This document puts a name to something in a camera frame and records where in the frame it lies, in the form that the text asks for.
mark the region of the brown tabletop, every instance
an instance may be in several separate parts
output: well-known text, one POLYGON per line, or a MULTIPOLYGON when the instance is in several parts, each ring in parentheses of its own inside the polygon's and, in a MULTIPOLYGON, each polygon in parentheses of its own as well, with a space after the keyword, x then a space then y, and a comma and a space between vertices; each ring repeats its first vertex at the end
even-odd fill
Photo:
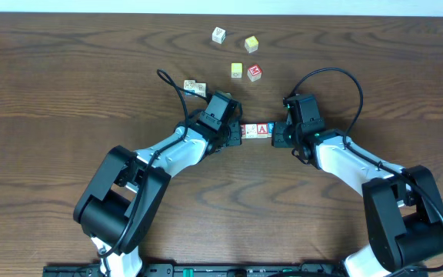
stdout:
MULTIPOLYGON (((406 167, 431 169, 443 197, 443 18, 0 14, 0 276, 95 261, 72 211, 107 151, 143 149, 182 120, 175 90, 206 82, 244 105, 245 123, 281 121, 305 74, 346 68, 365 106, 351 137, 406 167), (225 42, 212 42, 218 26, 225 42), (259 49, 248 54, 244 40, 259 49), (244 78, 230 78, 242 62, 244 78), (258 64, 260 80, 246 71, 258 64)), ((358 106, 338 73, 309 79, 328 127, 358 106)), ((190 110, 205 107, 187 97, 190 110)), ((339 179, 244 140, 172 179, 141 255, 178 263, 342 259, 367 243, 361 197, 339 179)), ((443 255, 428 262, 439 265, 443 255)))

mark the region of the white backdrop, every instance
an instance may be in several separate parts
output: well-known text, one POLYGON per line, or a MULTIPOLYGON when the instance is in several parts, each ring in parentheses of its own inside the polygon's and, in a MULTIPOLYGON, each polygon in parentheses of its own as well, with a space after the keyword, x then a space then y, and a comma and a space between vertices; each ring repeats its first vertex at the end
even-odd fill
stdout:
POLYGON ((0 12, 443 16, 443 0, 0 0, 0 12))

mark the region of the wooden table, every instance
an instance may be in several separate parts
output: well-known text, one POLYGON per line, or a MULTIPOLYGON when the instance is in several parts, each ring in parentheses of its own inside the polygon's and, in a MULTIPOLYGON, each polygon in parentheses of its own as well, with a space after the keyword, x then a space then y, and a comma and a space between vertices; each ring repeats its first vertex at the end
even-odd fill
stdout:
MULTIPOLYGON (((327 66, 353 72, 365 90, 352 138, 387 161, 427 166, 443 196, 443 18, 0 14, 0 276, 97 259, 72 220, 88 181, 110 148, 149 147, 182 120, 157 68, 232 93, 243 121, 258 123, 284 119, 281 99, 327 66), (215 26, 227 30, 222 45, 211 40, 215 26), (252 55, 250 35, 260 43, 252 55), (263 76, 231 79, 232 62, 259 64, 263 76)), ((330 128, 356 112, 344 75, 317 75, 301 92, 316 95, 330 128)), ((176 176, 141 255, 299 263, 366 243, 361 197, 267 138, 176 176)))

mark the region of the yellow cube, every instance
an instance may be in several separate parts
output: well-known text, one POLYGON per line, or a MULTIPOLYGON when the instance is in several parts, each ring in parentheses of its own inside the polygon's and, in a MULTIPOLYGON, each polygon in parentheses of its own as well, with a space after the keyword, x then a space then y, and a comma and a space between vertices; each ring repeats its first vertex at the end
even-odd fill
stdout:
POLYGON ((231 64, 231 77, 242 78, 242 63, 238 62, 231 64))
POLYGON ((247 49, 247 52, 253 53, 254 51, 258 50, 259 42, 255 36, 252 36, 245 39, 244 46, 247 49))

